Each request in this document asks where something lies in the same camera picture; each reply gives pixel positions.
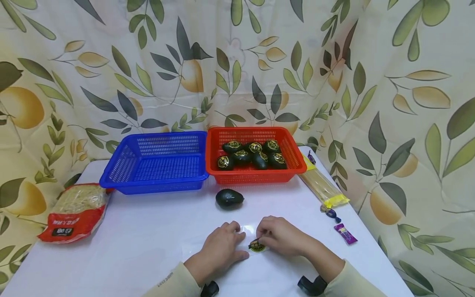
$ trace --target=curtain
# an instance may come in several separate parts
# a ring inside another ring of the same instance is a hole
[[[0,0],[0,289],[129,134],[282,126],[416,296],[475,296],[474,0]]]

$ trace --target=white table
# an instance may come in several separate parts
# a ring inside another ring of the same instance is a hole
[[[98,182],[106,164],[90,163],[79,182]],[[184,242],[206,237],[225,221],[246,225],[267,215],[285,217],[319,239],[388,297],[413,296],[350,205],[336,209],[358,239],[347,246],[333,229],[335,221],[320,213],[320,202],[297,176],[286,184],[230,186],[245,197],[235,211],[216,205],[220,188],[210,177],[197,192],[125,196],[115,191],[93,236],[69,245],[35,244],[2,297],[139,297],[181,260]],[[219,296],[303,297],[297,287],[302,275],[317,276],[305,259],[264,252],[217,279]]]

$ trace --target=beige sleeve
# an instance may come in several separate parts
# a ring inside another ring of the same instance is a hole
[[[347,260],[340,274],[332,280],[326,290],[326,297],[386,297],[368,282]]]
[[[198,297],[201,288],[188,269],[180,262],[178,266],[158,285],[142,297]]]

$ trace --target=person's left hand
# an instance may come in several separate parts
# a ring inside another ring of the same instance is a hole
[[[231,265],[249,258],[249,253],[236,250],[236,246],[244,240],[246,233],[236,233],[241,226],[232,221],[216,228],[203,245],[201,251],[185,261],[185,267],[202,287],[211,276],[225,272]]]

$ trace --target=red packaging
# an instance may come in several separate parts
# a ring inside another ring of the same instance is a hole
[[[62,244],[88,237],[104,218],[110,192],[112,189],[104,189],[97,183],[67,188],[48,215],[48,226],[38,238]]]

